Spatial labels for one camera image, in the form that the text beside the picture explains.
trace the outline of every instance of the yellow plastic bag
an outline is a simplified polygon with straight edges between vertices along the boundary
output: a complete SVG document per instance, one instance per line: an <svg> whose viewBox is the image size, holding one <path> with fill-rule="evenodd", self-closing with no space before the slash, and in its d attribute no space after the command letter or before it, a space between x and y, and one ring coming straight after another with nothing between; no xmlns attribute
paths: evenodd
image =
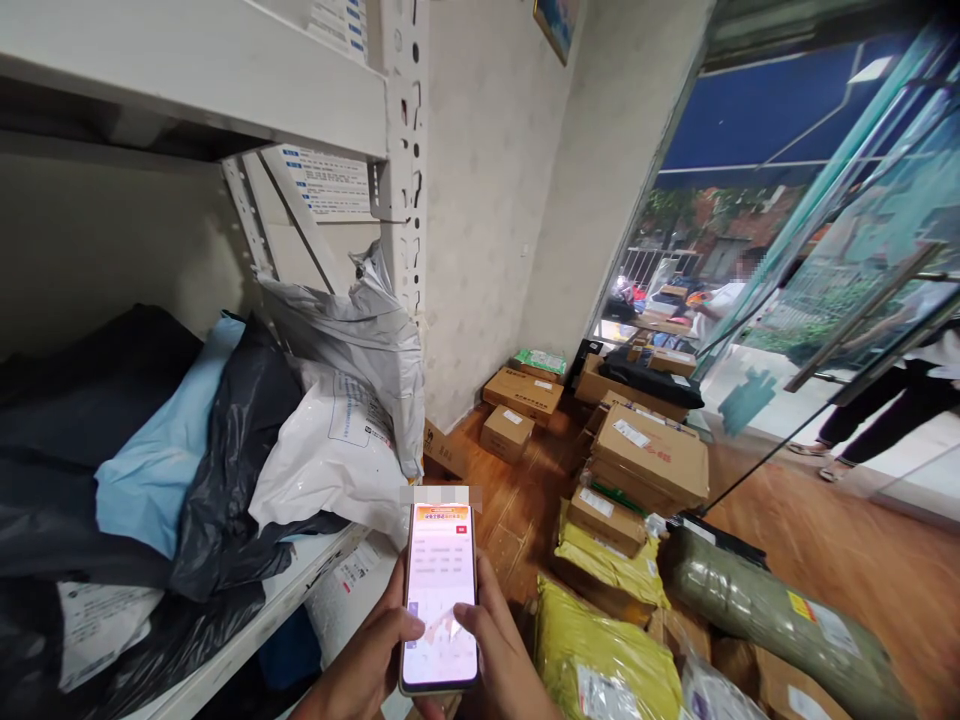
<svg viewBox="0 0 960 720"><path fill-rule="evenodd" d="M604 585L623 590L642 603L668 608L663 581L657 570L657 549L660 541L649 536L646 545L632 560L608 545L595 540L590 533L567 522L566 500L560 501L560 542L554 554L569 560Z"/></svg>
<svg viewBox="0 0 960 720"><path fill-rule="evenodd" d="M591 612L537 578L535 662L567 720L676 720L680 677L670 652L636 625Z"/></svg>

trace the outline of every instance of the light blue plastic bag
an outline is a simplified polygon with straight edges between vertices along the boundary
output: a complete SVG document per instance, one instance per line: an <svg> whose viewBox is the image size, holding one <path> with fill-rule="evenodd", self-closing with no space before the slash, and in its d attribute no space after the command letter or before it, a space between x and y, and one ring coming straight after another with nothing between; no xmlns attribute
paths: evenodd
<svg viewBox="0 0 960 720"><path fill-rule="evenodd" d="M134 538L173 558L180 507L207 450L220 376L245 328L239 320L221 318L177 391L97 468L101 532Z"/></svg>

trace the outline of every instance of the smartphone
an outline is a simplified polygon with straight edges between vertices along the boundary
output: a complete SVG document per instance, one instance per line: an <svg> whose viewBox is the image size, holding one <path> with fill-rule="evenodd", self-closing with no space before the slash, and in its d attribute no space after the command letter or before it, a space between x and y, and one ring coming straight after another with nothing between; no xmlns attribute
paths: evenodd
<svg viewBox="0 0 960 720"><path fill-rule="evenodd" d="M400 649L403 695L457 692L477 682L477 641L453 617L454 604L477 603L473 537L469 505L411 507L404 604L427 629Z"/></svg>

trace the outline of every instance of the wooden floor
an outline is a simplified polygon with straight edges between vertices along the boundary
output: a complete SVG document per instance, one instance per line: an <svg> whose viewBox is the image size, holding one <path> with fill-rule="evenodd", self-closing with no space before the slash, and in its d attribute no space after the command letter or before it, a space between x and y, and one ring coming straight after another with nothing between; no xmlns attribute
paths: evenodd
<svg viewBox="0 0 960 720"><path fill-rule="evenodd" d="M469 484L483 488L477 542L519 609L547 566L560 498L575 486L565 471L572 441L589 411L565 397L514 466L477 444L489 412L478 407L454 434L467 441ZM776 463L707 520L766 550L782 580L875 632L922 717L960 718L960 537Z"/></svg>

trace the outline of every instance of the hand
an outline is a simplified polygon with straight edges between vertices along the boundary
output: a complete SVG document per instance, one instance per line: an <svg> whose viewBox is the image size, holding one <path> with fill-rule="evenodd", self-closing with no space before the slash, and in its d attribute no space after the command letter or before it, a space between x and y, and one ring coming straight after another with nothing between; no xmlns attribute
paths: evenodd
<svg viewBox="0 0 960 720"><path fill-rule="evenodd" d="M484 687L504 720L563 720L530 662L517 626L503 599L493 567L478 551L479 605L457 603L453 614L480 646Z"/></svg>
<svg viewBox="0 0 960 720"><path fill-rule="evenodd" d="M423 636L423 621L403 607L406 553L387 589L337 659L300 702L291 720L368 720L397 687L400 643ZM444 720L433 700L416 698L424 720Z"/></svg>

